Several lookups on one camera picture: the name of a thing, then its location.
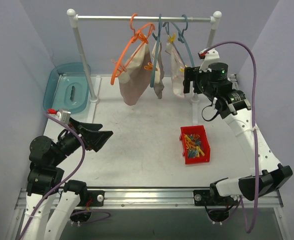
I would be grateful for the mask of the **white pink-trimmed underwear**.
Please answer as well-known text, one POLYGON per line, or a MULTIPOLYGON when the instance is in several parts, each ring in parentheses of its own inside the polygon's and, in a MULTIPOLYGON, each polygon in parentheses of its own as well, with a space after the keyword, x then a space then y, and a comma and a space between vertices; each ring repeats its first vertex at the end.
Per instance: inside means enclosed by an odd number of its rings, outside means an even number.
POLYGON ((166 42, 165 52, 170 55, 172 91, 175 96, 183 99, 185 97, 183 85, 185 65, 170 40, 166 42))

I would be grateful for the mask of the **yellow clothespin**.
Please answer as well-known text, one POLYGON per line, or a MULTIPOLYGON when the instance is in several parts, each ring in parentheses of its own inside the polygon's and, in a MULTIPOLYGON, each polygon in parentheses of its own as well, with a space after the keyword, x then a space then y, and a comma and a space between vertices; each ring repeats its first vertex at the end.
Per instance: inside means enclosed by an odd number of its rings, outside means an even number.
POLYGON ((168 42, 172 45, 176 39, 176 34, 173 33, 172 36, 168 35, 167 37, 168 37, 168 42))

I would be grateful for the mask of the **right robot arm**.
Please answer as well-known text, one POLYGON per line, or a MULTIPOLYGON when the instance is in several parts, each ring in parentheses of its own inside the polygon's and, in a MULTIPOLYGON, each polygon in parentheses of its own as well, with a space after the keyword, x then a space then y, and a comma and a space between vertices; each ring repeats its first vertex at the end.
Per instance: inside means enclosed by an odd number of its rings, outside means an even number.
POLYGON ((246 95, 233 88, 228 79, 228 65, 211 63, 184 69, 183 91, 194 86, 196 94, 204 94, 217 114, 233 131, 246 156, 251 174, 238 178, 223 178, 210 184, 209 200, 219 205, 227 197, 239 195, 249 201, 279 190, 293 175, 290 166, 283 165, 273 154, 255 123, 254 106, 246 95))

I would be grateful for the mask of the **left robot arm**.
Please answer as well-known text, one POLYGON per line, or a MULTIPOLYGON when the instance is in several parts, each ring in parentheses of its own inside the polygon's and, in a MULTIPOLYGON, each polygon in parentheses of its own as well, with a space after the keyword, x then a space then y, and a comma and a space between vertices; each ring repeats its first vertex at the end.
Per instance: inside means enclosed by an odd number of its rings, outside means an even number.
POLYGON ((72 176, 83 164, 86 152, 98 152, 113 135, 111 130, 102 130, 102 124, 46 115, 63 130, 57 142, 40 135, 29 145, 30 172, 20 240, 60 239, 75 207, 88 201, 87 184, 72 180, 72 176), (80 162, 64 177, 64 170, 58 166, 77 149, 81 149, 80 162))

